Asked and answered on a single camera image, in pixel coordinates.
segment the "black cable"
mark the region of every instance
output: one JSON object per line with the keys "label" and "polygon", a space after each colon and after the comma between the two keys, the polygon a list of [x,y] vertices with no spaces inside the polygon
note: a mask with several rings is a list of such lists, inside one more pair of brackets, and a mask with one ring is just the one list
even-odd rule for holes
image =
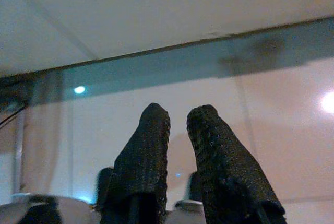
{"label": "black cable", "polygon": [[19,112],[21,112],[22,110],[24,110],[26,108],[26,106],[24,105],[22,108],[20,108],[19,110],[17,110],[15,113],[13,113],[12,115],[8,116],[7,118],[5,118],[3,121],[0,122],[0,127],[2,124],[6,123],[8,120],[10,120],[11,118],[13,118],[15,115],[17,115]]}

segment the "black mesh fabric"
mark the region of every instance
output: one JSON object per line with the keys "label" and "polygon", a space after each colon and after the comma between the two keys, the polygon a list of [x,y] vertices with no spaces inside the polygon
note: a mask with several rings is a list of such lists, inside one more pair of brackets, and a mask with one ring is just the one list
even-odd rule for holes
{"label": "black mesh fabric", "polygon": [[18,224],[62,224],[62,218],[54,204],[42,204],[30,207]]}
{"label": "black mesh fabric", "polygon": [[126,216],[134,195],[139,197],[140,223],[163,223],[166,207],[167,145],[170,118],[167,111],[151,103],[139,125],[115,160],[108,193],[109,207]]}
{"label": "black mesh fabric", "polygon": [[96,202],[98,211],[103,208],[104,203],[106,201],[112,173],[113,173],[113,168],[111,167],[104,168],[99,172],[98,183],[97,183],[98,199]]}
{"label": "black mesh fabric", "polygon": [[198,172],[192,173],[190,176],[189,199],[194,201],[202,201],[202,191]]}
{"label": "black mesh fabric", "polygon": [[193,109],[187,130],[196,155],[207,224],[243,223],[259,206],[284,214],[260,165],[213,106]]}

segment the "black textured object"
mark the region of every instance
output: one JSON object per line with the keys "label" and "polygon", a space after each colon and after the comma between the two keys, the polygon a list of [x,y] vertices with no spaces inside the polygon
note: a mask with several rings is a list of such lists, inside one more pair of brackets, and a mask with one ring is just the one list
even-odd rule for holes
{"label": "black textured object", "polygon": [[[193,109],[187,130],[196,155],[207,224],[267,223],[267,217],[269,223],[286,223],[284,209],[260,165],[213,106]],[[263,209],[267,216],[259,214]]]}
{"label": "black textured object", "polygon": [[29,208],[26,215],[18,224],[62,224],[62,218],[57,210],[58,202],[51,196],[35,195],[30,198],[29,203],[40,203],[40,205]]}
{"label": "black textured object", "polygon": [[98,183],[97,183],[98,199],[96,202],[97,211],[100,211],[103,208],[104,203],[106,201],[112,173],[113,173],[113,168],[111,167],[104,168],[99,172]]}
{"label": "black textured object", "polygon": [[198,172],[194,172],[190,176],[189,199],[193,201],[202,201],[202,191]]}
{"label": "black textured object", "polygon": [[164,223],[169,133],[167,111],[156,103],[148,105],[115,160],[106,207],[119,222],[101,223]]}

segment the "ceiling light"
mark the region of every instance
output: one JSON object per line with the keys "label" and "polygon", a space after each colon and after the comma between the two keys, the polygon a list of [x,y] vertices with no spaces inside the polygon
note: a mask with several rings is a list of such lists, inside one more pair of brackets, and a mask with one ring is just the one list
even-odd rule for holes
{"label": "ceiling light", "polygon": [[323,97],[321,106],[325,112],[334,113],[334,92],[329,92]]}
{"label": "ceiling light", "polygon": [[77,94],[77,95],[80,95],[82,94],[84,91],[86,91],[86,88],[84,86],[79,86],[79,87],[76,87],[74,89],[74,92]]}

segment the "white wall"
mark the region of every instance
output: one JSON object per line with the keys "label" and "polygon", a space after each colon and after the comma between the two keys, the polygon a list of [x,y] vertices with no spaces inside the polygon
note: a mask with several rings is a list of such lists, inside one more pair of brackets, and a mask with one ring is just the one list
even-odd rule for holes
{"label": "white wall", "polygon": [[10,203],[13,193],[15,129],[16,119],[0,129],[0,205]]}

